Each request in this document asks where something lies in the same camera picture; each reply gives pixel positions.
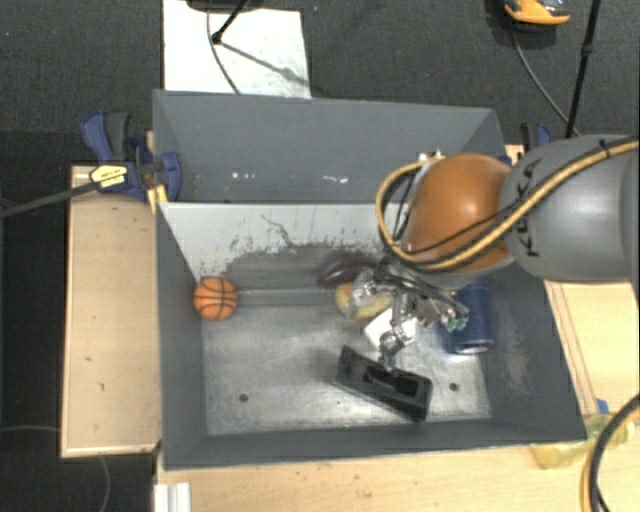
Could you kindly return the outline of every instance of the wooden board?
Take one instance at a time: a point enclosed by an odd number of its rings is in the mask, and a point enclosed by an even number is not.
[[[74,168],[74,186],[88,168]],[[70,207],[62,457],[151,451],[160,439],[147,205],[91,193]]]

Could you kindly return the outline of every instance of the gray bin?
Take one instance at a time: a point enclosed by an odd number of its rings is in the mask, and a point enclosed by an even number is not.
[[[401,367],[434,382],[425,423],[333,382],[344,344],[370,349],[317,287],[323,264],[379,254],[375,191],[417,152],[501,155],[492,111],[156,92],[154,133],[185,172],[181,202],[157,216],[167,468],[584,438],[543,283],[515,265],[489,277],[493,350],[447,354],[439,331],[422,329],[401,353]],[[217,274],[240,304],[212,323],[191,297]]]

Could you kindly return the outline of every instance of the blue clamp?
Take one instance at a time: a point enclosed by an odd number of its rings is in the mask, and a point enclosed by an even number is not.
[[[98,157],[100,164],[118,162],[127,168],[126,183],[102,192],[124,194],[138,201],[147,201],[147,190],[152,185],[163,184],[170,201],[178,199],[182,185],[182,168],[175,152],[163,153],[158,162],[141,138],[127,141],[129,114],[126,112],[107,113],[98,110],[80,123],[82,138]],[[127,145],[135,154],[135,163],[127,161]]]

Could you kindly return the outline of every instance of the orange ball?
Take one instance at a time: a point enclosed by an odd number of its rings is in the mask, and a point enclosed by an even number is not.
[[[193,307],[207,320],[225,320],[237,305],[235,286],[222,277],[203,277],[193,292]]]

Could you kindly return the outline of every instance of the purple object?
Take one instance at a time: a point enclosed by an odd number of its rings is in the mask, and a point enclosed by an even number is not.
[[[375,260],[367,256],[345,255],[330,264],[318,277],[318,284],[326,288],[353,281],[366,268],[373,268]]]

